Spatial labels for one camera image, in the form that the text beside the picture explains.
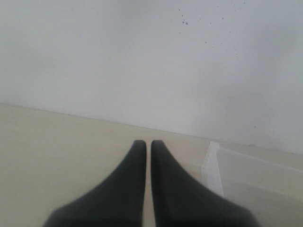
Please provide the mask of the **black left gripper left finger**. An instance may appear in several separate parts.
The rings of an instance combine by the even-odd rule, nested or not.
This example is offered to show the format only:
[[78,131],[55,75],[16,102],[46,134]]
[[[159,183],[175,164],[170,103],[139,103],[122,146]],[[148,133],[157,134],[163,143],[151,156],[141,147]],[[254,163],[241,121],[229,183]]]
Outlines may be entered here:
[[135,140],[116,169],[87,194],[50,215],[45,227],[140,227],[146,183],[146,143]]

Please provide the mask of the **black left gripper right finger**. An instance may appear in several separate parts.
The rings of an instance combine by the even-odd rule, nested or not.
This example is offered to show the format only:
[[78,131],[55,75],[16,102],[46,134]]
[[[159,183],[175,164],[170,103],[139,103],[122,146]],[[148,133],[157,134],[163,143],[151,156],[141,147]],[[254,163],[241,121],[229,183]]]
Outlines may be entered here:
[[151,190],[158,227],[258,227],[252,213],[207,189],[173,157],[151,143]]

